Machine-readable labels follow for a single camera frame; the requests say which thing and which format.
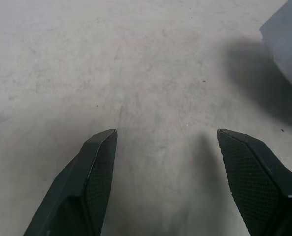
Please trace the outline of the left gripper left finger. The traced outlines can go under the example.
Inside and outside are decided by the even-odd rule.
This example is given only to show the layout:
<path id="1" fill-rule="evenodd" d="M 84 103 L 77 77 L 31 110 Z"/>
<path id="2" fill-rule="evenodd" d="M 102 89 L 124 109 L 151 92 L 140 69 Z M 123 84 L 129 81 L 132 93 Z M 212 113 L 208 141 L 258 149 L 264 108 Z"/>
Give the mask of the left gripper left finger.
<path id="1" fill-rule="evenodd" d="M 100 236 L 111 191 L 117 130 L 89 138 L 55 177 L 24 236 Z"/>

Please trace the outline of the grey box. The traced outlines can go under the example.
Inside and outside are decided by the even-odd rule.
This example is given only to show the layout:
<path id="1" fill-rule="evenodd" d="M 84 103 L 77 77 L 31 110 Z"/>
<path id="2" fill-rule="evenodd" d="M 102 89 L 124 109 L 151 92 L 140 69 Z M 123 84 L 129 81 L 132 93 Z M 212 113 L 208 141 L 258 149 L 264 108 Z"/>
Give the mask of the grey box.
<path id="1" fill-rule="evenodd" d="M 292 0 L 287 0 L 260 32 L 274 63 L 292 85 Z"/>

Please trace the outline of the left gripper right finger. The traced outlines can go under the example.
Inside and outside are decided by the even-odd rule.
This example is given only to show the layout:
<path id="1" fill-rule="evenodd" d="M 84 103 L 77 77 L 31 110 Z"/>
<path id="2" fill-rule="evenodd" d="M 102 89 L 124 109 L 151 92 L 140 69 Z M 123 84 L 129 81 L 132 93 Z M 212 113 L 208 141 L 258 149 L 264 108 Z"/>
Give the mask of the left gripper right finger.
<path id="1" fill-rule="evenodd" d="M 227 129 L 217 139 L 250 236 L 292 236 L 292 172 L 261 140 Z"/>

